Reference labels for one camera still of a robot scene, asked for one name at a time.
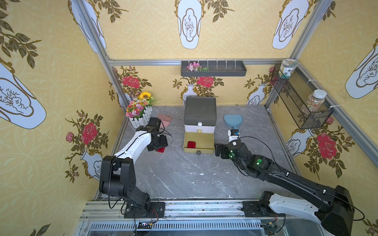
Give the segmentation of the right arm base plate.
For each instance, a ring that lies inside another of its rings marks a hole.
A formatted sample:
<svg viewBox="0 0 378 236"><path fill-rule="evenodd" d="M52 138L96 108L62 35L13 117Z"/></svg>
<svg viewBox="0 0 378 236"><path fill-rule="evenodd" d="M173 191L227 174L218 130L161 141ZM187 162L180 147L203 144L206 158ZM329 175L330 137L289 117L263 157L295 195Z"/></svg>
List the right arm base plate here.
<svg viewBox="0 0 378 236"><path fill-rule="evenodd" d="M268 205L258 201L243 201L241 211L246 217L284 217L285 214L277 214Z"/></svg>

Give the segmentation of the white drawer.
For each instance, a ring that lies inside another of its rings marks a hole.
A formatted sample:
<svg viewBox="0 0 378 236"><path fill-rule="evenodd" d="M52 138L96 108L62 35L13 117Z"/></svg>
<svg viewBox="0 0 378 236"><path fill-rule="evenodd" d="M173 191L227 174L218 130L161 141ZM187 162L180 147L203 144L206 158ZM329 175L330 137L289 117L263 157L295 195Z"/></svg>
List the white drawer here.
<svg viewBox="0 0 378 236"><path fill-rule="evenodd" d="M215 126L185 125L185 132L192 132L192 133L214 133L215 132Z"/></svg>

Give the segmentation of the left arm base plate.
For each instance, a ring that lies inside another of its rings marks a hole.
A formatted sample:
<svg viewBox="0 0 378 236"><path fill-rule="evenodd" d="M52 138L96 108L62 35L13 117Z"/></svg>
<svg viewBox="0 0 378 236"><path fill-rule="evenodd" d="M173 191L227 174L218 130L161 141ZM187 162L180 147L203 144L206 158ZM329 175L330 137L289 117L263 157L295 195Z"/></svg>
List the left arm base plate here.
<svg viewBox="0 0 378 236"><path fill-rule="evenodd" d="M149 202L146 206L136 207L128 204L124 212L124 218L164 218L165 202Z"/></svg>

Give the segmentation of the grey top drawer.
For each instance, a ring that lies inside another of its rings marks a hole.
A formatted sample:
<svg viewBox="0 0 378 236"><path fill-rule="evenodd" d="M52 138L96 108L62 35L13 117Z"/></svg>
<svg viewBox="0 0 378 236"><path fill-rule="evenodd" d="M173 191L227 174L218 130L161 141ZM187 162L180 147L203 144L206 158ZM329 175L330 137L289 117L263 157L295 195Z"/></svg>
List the grey top drawer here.
<svg viewBox="0 0 378 236"><path fill-rule="evenodd" d="M204 118L184 118L185 125L198 126L199 123L202 126L216 126L217 119L204 119Z"/></svg>

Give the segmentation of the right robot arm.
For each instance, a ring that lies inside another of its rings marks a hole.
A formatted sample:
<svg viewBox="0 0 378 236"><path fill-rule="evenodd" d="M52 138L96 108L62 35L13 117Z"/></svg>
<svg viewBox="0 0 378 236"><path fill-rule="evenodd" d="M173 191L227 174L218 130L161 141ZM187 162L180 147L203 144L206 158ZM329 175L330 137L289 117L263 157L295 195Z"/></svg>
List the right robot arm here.
<svg viewBox="0 0 378 236"><path fill-rule="evenodd" d="M268 157L251 153L240 139L214 146L215 155L230 159L242 174L278 185L315 206L315 221L329 233L351 235L355 208L346 188L331 188L290 172Z"/></svg>

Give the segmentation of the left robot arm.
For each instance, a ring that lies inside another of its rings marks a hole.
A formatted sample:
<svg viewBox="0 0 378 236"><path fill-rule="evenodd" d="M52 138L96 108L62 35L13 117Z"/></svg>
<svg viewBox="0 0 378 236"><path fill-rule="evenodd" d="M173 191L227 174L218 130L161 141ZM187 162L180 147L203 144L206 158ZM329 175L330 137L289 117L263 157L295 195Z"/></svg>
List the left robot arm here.
<svg viewBox="0 0 378 236"><path fill-rule="evenodd" d="M99 192L123 199L134 209L149 212L150 195L136 186L134 162L145 149L154 151L167 146L167 138L160 131L159 124L137 128L132 139L119 152L102 160Z"/></svg>

